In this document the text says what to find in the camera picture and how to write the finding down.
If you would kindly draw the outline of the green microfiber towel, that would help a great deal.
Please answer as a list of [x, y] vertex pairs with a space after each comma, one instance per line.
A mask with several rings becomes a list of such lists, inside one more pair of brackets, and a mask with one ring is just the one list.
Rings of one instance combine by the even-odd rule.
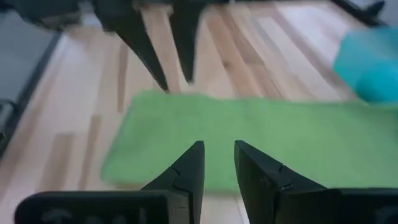
[[102, 178], [148, 183], [203, 141], [206, 190], [238, 193], [237, 140], [326, 187], [398, 188], [396, 104], [230, 100], [157, 91], [132, 99]]

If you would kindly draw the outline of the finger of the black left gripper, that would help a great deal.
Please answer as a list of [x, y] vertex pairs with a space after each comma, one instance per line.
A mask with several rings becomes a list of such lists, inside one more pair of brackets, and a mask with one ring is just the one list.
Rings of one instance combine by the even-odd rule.
[[193, 82], [197, 30], [205, 2], [174, 2], [170, 27], [181, 69], [187, 82]]
[[163, 91], [169, 91], [164, 71], [153, 48], [141, 12], [132, 0], [93, 0], [103, 29], [117, 34], [137, 55]]

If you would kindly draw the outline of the teal translucent plastic basket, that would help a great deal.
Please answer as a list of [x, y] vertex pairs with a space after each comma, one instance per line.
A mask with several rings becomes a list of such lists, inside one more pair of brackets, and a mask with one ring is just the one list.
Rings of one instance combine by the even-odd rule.
[[333, 70], [356, 94], [356, 83], [364, 75], [398, 75], [398, 27], [348, 32], [340, 42]]

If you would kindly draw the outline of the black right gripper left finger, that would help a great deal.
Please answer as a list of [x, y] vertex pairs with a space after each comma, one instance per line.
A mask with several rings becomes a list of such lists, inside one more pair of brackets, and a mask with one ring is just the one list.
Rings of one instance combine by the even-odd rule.
[[140, 190], [40, 192], [19, 203], [14, 224], [199, 224], [204, 178], [197, 141]]

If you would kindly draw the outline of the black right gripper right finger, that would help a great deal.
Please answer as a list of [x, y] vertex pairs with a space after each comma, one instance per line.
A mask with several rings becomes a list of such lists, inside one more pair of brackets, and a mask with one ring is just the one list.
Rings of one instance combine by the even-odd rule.
[[242, 140], [234, 163], [250, 224], [398, 224], [398, 189], [329, 189]]

